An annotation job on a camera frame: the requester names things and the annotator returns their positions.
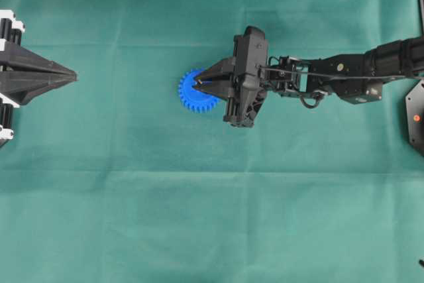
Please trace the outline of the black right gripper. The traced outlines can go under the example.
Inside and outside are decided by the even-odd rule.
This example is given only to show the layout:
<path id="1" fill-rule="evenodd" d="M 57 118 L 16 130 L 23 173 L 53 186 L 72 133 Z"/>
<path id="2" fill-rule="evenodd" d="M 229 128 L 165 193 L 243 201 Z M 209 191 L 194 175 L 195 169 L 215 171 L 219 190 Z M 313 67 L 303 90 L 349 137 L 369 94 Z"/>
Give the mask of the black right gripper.
<path id="1" fill-rule="evenodd" d="M 260 70 L 268 58 L 268 41 L 262 30 L 249 26 L 235 36 L 233 57 L 222 59 L 199 74 L 193 88 L 227 101 L 224 121 L 238 128 L 251 128 L 267 97 Z"/>

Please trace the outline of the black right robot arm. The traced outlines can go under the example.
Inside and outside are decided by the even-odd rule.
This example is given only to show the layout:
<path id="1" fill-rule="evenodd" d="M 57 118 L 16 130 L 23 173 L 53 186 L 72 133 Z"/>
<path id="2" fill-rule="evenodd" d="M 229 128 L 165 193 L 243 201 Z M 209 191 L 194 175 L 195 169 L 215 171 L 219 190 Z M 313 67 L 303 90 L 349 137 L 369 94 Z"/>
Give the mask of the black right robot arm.
<path id="1" fill-rule="evenodd" d="M 249 26 L 234 37 L 233 55 L 195 78 L 194 89 L 226 102 L 223 117 L 234 127 L 251 128 L 268 92 L 299 99 L 308 109 L 337 95 L 351 104 L 382 98 L 383 85 L 423 79 L 423 37 L 382 44 L 363 54 L 303 60 L 280 56 L 272 63 L 262 30 Z"/>

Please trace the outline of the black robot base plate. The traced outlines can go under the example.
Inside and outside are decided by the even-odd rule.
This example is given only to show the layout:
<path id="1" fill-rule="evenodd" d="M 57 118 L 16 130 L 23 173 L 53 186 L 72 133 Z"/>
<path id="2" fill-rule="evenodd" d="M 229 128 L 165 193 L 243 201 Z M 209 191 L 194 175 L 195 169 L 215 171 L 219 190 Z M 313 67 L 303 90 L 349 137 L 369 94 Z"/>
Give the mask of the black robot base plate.
<path id="1" fill-rule="evenodd" d="M 410 145 L 423 156 L 424 83 L 420 80 L 406 95 L 405 107 Z"/>

